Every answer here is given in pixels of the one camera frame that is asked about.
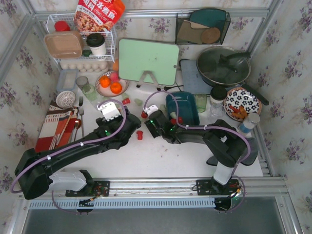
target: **row of eggs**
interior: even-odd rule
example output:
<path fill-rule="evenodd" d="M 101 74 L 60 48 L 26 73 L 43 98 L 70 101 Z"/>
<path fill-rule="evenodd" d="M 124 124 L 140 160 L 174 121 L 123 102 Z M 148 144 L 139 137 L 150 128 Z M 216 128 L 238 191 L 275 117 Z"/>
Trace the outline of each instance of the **row of eggs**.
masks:
<path fill-rule="evenodd" d="M 61 62 L 60 66 L 63 70 L 78 69 L 80 72 L 107 72 L 109 69 L 109 64 L 106 61 Z"/>

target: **pot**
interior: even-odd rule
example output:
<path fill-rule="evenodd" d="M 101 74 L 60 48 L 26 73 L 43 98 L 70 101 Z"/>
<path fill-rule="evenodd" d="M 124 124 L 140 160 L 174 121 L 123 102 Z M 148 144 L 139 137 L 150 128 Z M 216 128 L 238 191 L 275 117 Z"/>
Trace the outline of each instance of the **pot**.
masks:
<path fill-rule="evenodd" d="M 240 85 L 251 72 L 247 58 L 250 58 L 250 53 L 241 53 L 229 47 L 216 46 L 204 50 L 198 56 L 196 65 L 202 79 L 208 85 L 242 86 L 254 94 L 264 105 L 268 105 L 269 101 L 255 89 L 247 84 Z"/>

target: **black and white patterned plate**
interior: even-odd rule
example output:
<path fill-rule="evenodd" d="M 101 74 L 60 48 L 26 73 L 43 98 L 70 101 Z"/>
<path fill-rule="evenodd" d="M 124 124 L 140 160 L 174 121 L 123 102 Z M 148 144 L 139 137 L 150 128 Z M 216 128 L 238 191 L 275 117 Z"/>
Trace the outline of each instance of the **black and white patterned plate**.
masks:
<path fill-rule="evenodd" d="M 233 110 L 230 106 L 238 109 L 240 106 L 245 108 L 245 111 L 249 113 L 257 113 L 260 115 L 262 104 L 261 102 L 249 91 L 242 87 L 233 88 L 228 92 L 227 97 L 223 101 L 226 113 L 233 119 L 242 122 L 243 119 L 236 118 L 232 115 Z"/>

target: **spoon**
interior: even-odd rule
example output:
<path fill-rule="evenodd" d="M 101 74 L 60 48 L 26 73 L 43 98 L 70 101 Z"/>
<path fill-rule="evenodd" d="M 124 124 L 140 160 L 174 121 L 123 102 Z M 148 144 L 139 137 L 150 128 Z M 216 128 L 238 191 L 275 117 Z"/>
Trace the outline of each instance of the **spoon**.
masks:
<path fill-rule="evenodd" d="M 75 137 L 74 137 L 74 141 L 75 141 L 76 140 L 76 135 L 77 135 L 77 132 L 78 132 L 78 128 L 81 127 L 81 120 L 80 119 L 76 119 L 75 120 L 74 127 L 76 128 L 76 133 L 75 133 Z"/>

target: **clear plastic box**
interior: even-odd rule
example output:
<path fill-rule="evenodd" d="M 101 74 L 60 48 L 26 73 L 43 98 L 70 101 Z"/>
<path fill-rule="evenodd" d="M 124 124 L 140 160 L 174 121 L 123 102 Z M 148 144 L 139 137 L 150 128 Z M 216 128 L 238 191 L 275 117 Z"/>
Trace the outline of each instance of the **clear plastic box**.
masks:
<path fill-rule="evenodd" d="M 78 71 L 78 69 L 62 70 L 58 78 L 57 91 L 62 92 L 66 90 L 74 90 Z"/>

